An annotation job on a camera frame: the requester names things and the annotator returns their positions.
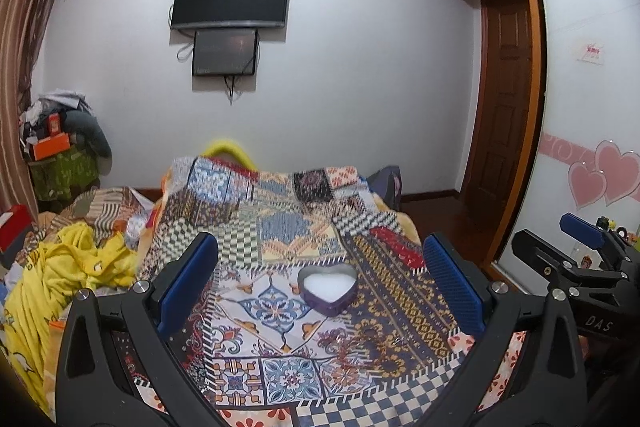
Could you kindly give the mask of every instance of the bed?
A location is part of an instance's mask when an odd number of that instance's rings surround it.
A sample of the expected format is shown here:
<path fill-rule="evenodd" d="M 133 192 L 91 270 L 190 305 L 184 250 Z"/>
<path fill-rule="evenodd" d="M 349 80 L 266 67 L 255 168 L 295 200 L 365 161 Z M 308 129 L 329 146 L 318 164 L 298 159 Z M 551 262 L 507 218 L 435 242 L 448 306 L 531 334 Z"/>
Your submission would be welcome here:
<path fill-rule="evenodd" d="M 129 237 L 141 216 L 146 227 Z M 97 241 L 124 233 L 137 247 L 139 279 L 153 280 L 199 232 L 216 237 L 218 265 L 169 345 L 235 427 L 410 425 L 474 344 L 430 278 L 411 220 L 353 167 L 283 174 L 177 158 L 150 212 L 127 188 L 92 190 L 42 223 L 22 258 L 78 219 Z M 358 295 L 329 318 L 306 305 L 298 272 L 338 263 L 356 270 Z M 63 327 L 51 321 L 44 361 L 52 415 Z M 514 334 L 480 409 L 499 399 L 523 341 Z M 114 342 L 141 399 L 162 411 L 128 335 L 114 333 Z"/>

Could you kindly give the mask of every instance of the wooden floor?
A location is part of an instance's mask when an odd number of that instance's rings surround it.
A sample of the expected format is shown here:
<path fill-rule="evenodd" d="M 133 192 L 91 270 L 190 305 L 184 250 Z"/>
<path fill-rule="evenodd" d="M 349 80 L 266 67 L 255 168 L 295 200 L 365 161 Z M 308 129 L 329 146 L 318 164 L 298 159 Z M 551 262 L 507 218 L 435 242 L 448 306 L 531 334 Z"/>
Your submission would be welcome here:
<path fill-rule="evenodd" d="M 455 197 L 403 203 L 402 211 L 413 219 L 421 240 L 430 233 L 444 232 L 460 255 L 478 266 L 494 238 L 495 230 L 476 225 Z"/>

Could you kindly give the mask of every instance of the curtain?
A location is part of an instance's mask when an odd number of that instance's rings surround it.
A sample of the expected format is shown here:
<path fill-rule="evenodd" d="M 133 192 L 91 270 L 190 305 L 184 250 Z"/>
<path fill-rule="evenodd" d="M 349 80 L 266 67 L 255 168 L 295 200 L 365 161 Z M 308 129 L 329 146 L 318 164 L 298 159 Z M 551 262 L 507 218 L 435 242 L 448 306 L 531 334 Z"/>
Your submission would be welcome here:
<path fill-rule="evenodd" d="M 25 204 L 38 213 L 22 158 L 18 118 L 31 104 L 31 73 L 54 0 L 0 0 L 0 211 Z"/>

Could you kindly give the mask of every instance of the wooden door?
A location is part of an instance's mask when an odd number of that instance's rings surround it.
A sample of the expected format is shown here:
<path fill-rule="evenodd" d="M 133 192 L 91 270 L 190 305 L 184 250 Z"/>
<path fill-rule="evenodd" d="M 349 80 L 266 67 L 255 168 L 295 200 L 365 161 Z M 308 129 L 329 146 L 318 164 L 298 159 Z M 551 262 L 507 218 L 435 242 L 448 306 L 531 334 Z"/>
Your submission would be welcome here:
<path fill-rule="evenodd" d="M 485 56 L 464 188 L 470 217 L 497 224 L 511 191 L 529 112 L 532 41 L 528 0 L 484 0 Z"/>

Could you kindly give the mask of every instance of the blue gripper pad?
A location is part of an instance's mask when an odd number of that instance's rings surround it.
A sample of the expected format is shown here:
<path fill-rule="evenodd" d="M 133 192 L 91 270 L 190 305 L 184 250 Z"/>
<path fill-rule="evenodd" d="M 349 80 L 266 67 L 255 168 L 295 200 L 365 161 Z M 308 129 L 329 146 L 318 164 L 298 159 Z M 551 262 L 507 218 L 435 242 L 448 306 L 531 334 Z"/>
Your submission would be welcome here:
<path fill-rule="evenodd" d="M 218 263 L 218 242 L 209 233 L 201 232 L 183 255 L 187 254 L 190 259 L 160 302 L 158 335 L 165 341 L 182 327 L 209 281 Z"/>
<path fill-rule="evenodd" d="M 560 219 L 560 230 L 580 241 L 585 247 L 597 250 L 604 247 L 602 230 L 574 214 L 564 214 Z"/>
<path fill-rule="evenodd" d="M 464 261 L 451 245 L 443 245 L 441 241 L 442 238 L 437 235 L 430 235 L 425 239 L 424 262 L 444 295 L 460 329 L 480 339 L 485 329 L 484 305 L 458 267 L 468 262 Z"/>

